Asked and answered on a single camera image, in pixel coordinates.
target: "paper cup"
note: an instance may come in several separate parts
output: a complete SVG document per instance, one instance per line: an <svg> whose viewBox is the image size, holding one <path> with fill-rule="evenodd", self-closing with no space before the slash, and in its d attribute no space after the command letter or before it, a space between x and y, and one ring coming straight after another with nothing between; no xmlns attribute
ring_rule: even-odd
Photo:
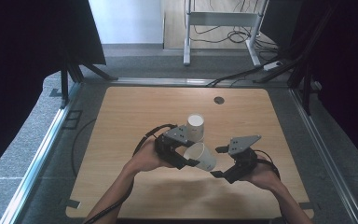
<svg viewBox="0 0 358 224"><path fill-rule="evenodd" d="M187 139L192 142L202 142L204 137L204 118L200 114L191 114L186 124Z"/></svg>
<svg viewBox="0 0 358 224"><path fill-rule="evenodd" d="M216 165L216 158L203 143L196 143L189 147L183 157L199 161L200 163L197 164L196 167L208 172L212 171Z"/></svg>

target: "gray carpet floor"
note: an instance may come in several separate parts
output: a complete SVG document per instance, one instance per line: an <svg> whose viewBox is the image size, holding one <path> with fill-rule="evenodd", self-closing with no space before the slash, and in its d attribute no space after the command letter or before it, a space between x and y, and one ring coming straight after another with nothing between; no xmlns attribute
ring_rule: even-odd
<svg viewBox="0 0 358 224"><path fill-rule="evenodd" d="M113 53L107 53L107 65L98 65L98 67L119 77L119 80L122 77L215 79L252 68L249 57L243 52L195 52L191 65L186 67L182 64L181 51L143 49L133 50L132 53L132 50L118 49ZM79 123L74 126L74 123L68 119L63 124L59 137L34 183L31 195L17 223L82 222L81 219L67 217L65 206L75 184L76 171L87 148L93 120L98 115L104 91L117 83L107 82L85 67L81 67L81 70L85 75L85 81L71 107L74 114L81 111ZM246 79L256 79L267 74L267 72L260 71ZM287 74L283 74L271 80L277 85L266 85L261 88L268 91L297 169L309 194L315 211L313 221L314 223L354 223L346 211L337 186L326 171L293 97L284 87L286 79ZM260 88L260 86L247 86L246 88ZM53 74L46 79L38 104L18 137L0 160L0 218L61 104L59 94L54 94L60 89L59 74ZM358 151L356 147L324 110L316 94L311 96L310 111L338 169L342 172L358 202Z"/></svg>

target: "wooden table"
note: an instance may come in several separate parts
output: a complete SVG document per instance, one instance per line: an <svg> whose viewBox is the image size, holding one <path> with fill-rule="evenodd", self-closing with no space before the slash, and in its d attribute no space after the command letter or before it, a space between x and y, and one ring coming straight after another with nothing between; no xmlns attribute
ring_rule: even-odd
<svg viewBox="0 0 358 224"><path fill-rule="evenodd" d="M217 104L215 97L222 97ZM204 143L225 171L233 160L214 149L231 137L260 134L252 148L266 151L282 182L298 203L309 198L265 90L217 88L111 87L107 89L71 195L80 202L67 207L69 217L85 217L131 158L141 138L165 123L186 124L187 116L205 118ZM312 217L313 211L307 210ZM279 217L273 195L248 182L229 184L198 168L158 168L140 173L119 217L254 219Z"/></svg>

